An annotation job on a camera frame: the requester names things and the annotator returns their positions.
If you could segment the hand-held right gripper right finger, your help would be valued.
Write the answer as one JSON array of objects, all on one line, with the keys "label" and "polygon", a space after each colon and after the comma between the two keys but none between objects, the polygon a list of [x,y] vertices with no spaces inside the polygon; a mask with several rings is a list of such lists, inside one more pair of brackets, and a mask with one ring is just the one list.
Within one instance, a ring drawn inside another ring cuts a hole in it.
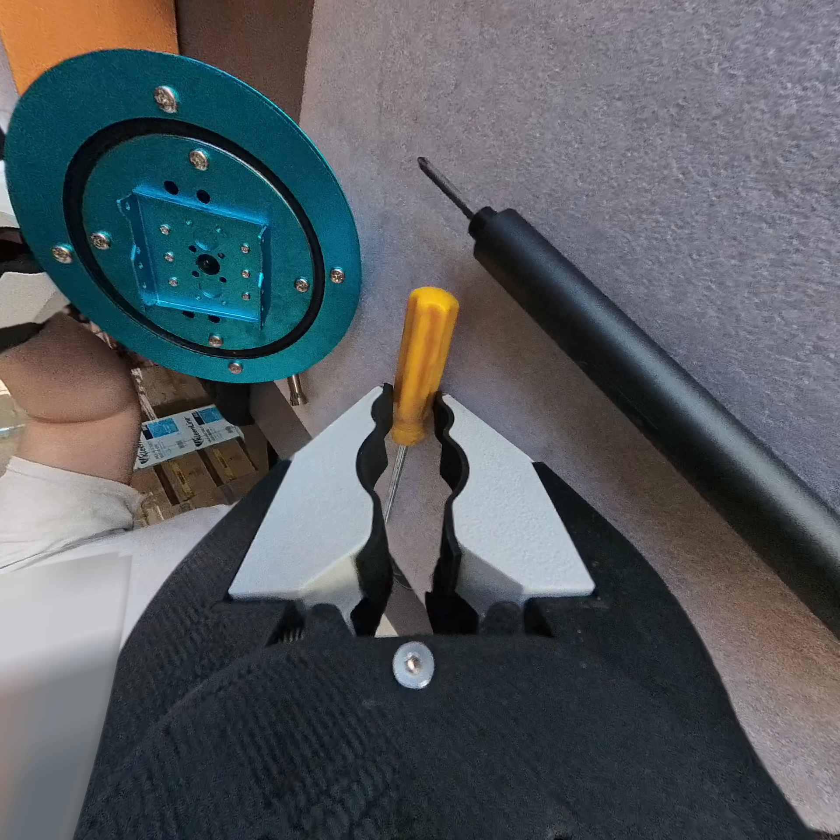
[{"label": "hand-held right gripper right finger", "polygon": [[434,431],[449,489],[440,551],[425,595],[435,634],[474,634],[499,604],[590,596],[595,583],[536,463],[438,393]]}]

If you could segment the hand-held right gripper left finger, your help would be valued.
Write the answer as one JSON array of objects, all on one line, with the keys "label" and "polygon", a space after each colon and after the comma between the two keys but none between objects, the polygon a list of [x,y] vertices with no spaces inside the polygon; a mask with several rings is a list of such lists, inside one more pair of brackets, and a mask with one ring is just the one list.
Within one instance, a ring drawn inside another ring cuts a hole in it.
[{"label": "hand-held right gripper left finger", "polygon": [[390,385],[378,385],[291,459],[234,577],[234,601],[332,605],[372,636],[392,593],[375,484],[387,467]]}]

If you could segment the black electric screwdriver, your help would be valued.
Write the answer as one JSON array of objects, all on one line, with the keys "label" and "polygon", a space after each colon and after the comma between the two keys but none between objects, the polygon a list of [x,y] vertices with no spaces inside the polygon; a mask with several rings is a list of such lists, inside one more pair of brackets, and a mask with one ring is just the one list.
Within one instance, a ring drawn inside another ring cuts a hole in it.
[{"label": "black electric screwdriver", "polygon": [[478,263],[837,637],[838,513],[522,215],[471,208],[417,162]]}]

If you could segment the yellow handled screwdriver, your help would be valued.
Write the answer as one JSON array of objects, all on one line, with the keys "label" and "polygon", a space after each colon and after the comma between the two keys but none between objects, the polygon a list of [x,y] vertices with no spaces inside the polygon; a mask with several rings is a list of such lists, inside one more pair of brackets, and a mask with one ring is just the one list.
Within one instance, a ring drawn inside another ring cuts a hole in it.
[{"label": "yellow handled screwdriver", "polygon": [[458,311],[456,298],[437,287],[414,289],[407,300],[393,385],[391,433],[397,451],[385,520],[393,509],[407,450],[427,435],[427,418],[443,378]]}]

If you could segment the blue round metal turntable base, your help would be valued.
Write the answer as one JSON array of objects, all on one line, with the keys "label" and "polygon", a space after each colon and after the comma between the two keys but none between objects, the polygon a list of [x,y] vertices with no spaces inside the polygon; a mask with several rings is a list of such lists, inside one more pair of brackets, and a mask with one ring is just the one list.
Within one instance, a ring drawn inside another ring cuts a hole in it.
[{"label": "blue round metal turntable base", "polygon": [[5,164],[34,258],[152,362],[271,382],[323,360],[353,320],[361,250],[339,181],[273,101],[214,66],[67,59],[17,100]]}]

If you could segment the person's left forearm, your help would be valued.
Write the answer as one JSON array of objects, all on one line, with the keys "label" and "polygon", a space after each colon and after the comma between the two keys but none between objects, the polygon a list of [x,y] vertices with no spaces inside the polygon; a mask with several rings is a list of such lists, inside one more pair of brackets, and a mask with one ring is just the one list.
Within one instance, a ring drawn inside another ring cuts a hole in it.
[{"label": "person's left forearm", "polygon": [[140,399],[130,368],[99,337],[59,313],[2,353],[1,378],[27,418],[18,458],[130,483]]}]

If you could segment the stack of cardboard boxes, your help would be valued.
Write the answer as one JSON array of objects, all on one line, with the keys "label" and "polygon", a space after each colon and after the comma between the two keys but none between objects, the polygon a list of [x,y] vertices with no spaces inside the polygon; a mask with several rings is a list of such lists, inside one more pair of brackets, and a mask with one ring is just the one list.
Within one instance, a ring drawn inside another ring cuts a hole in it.
[{"label": "stack of cardboard boxes", "polygon": [[132,369],[142,411],[131,487],[135,526],[231,506],[277,462],[256,425],[250,386],[213,383],[156,364]]}]

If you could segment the cardboard box with white flaps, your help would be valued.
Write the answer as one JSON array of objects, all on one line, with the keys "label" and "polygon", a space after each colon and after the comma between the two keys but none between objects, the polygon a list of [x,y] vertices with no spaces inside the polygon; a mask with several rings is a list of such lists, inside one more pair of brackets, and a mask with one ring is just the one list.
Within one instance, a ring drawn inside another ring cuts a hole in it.
[{"label": "cardboard box with white flaps", "polygon": [[90,51],[179,53],[173,1],[2,1],[1,36],[18,93]]}]

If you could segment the white foam sheet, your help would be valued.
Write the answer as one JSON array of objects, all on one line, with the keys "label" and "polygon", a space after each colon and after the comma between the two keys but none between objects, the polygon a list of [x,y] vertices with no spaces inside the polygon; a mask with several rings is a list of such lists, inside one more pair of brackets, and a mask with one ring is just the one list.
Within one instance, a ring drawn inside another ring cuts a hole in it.
[{"label": "white foam sheet", "polygon": [[450,290],[445,390],[633,542],[838,832],[838,639],[477,264],[416,160],[517,209],[838,508],[838,2],[315,2],[301,126],[364,272],[303,378],[309,433],[391,380],[408,292]]}]

